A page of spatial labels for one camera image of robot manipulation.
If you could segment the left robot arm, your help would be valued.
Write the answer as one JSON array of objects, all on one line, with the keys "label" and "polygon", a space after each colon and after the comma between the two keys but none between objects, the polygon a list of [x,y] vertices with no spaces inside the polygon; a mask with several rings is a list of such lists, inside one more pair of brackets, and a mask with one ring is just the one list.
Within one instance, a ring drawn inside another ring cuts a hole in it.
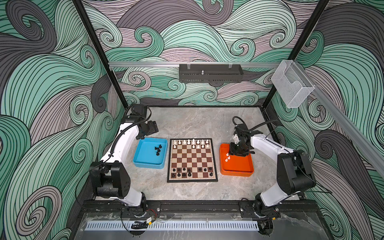
[{"label": "left robot arm", "polygon": [[143,211],[147,209],[146,196],[131,186],[123,161],[127,159],[134,141],[159,131],[156,122],[150,120],[151,116],[150,107],[141,104],[133,104],[124,111],[112,145],[99,162],[90,166],[89,176],[95,197],[118,201]]}]

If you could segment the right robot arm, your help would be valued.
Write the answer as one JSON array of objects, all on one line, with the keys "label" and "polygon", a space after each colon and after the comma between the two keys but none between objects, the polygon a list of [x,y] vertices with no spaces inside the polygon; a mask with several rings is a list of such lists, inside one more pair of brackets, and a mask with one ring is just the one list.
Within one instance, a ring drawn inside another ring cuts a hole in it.
[{"label": "right robot arm", "polygon": [[256,197],[259,208],[271,208],[289,197],[316,186],[316,178],[307,153],[285,147],[258,130],[261,126],[275,122],[269,120],[248,128],[243,119],[232,118],[235,125],[233,142],[230,143],[229,155],[247,157],[254,154],[254,149],[261,151],[277,164],[276,183]]}]

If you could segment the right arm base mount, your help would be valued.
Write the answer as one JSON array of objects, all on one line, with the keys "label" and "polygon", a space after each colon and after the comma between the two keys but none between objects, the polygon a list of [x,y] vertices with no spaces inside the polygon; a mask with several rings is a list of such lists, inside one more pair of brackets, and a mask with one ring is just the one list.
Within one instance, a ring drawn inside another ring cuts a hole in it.
[{"label": "right arm base mount", "polygon": [[274,220],[281,217],[280,212],[277,211],[275,207],[266,207],[263,202],[259,200],[240,201],[239,207],[243,218]]}]

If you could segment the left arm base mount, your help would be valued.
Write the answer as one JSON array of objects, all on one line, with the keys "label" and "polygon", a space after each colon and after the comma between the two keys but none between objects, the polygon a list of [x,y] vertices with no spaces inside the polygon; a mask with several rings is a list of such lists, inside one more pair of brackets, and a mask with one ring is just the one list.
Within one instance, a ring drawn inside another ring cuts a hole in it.
[{"label": "left arm base mount", "polygon": [[147,219],[149,217],[156,218],[161,211],[161,202],[158,201],[147,201],[146,207],[143,209],[139,207],[128,207],[122,204],[122,216],[123,218],[129,219]]}]

